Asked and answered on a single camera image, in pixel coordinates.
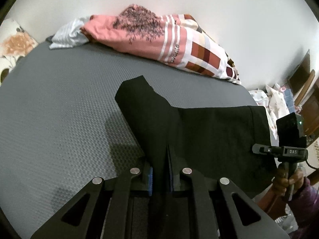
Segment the white pillow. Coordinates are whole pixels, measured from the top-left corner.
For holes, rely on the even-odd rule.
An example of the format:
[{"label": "white pillow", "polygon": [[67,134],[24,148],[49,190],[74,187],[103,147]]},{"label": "white pillow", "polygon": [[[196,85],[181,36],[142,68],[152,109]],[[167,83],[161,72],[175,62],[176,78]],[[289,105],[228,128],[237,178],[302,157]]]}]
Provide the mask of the white pillow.
[{"label": "white pillow", "polygon": [[0,85],[16,66],[20,57],[25,57],[38,43],[12,19],[0,26]]}]

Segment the textured gray surface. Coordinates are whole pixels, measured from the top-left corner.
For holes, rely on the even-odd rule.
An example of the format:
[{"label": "textured gray surface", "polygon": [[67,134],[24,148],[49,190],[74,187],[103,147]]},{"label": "textured gray surface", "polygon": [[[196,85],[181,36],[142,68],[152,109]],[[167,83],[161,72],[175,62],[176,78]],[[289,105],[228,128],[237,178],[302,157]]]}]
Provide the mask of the textured gray surface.
[{"label": "textured gray surface", "polygon": [[144,75],[171,105],[256,105],[244,87],[87,44],[40,44],[0,87],[0,206],[30,238],[95,176],[143,155],[115,100],[119,85]]}]

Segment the pillow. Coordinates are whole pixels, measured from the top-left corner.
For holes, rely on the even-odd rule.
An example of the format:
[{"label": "pillow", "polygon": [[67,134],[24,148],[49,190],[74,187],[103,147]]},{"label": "pillow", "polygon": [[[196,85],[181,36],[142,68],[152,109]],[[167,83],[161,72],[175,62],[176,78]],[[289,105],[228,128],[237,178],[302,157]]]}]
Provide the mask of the pillow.
[{"label": "pillow", "polygon": [[25,57],[38,43],[12,19],[0,26],[0,85],[16,66],[20,57]]},{"label": "pillow", "polygon": [[81,30],[89,40],[119,52],[240,84],[225,50],[189,14],[157,16],[133,4],[118,16],[93,15]]}]

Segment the human hand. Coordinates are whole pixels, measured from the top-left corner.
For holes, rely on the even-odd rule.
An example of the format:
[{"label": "human hand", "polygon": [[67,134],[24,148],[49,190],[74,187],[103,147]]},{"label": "human hand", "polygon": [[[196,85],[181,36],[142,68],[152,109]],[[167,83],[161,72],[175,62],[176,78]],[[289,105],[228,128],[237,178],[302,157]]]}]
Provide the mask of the human hand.
[{"label": "human hand", "polygon": [[303,185],[304,174],[301,169],[297,169],[295,173],[286,179],[287,172],[282,164],[279,165],[274,180],[272,181],[272,190],[278,196],[284,196],[289,185],[294,184],[293,194],[295,194]]}]

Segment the white wall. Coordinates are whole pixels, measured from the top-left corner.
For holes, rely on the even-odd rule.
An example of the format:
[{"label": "white wall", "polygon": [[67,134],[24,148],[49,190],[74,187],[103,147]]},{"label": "white wall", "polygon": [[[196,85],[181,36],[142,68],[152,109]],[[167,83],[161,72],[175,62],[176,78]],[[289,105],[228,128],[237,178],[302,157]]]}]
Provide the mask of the white wall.
[{"label": "white wall", "polygon": [[309,48],[319,68],[319,23],[304,0],[18,0],[8,16],[41,42],[75,17],[114,15],[131,3],[158,15],[192,14],[248,89],[281,82]]}]

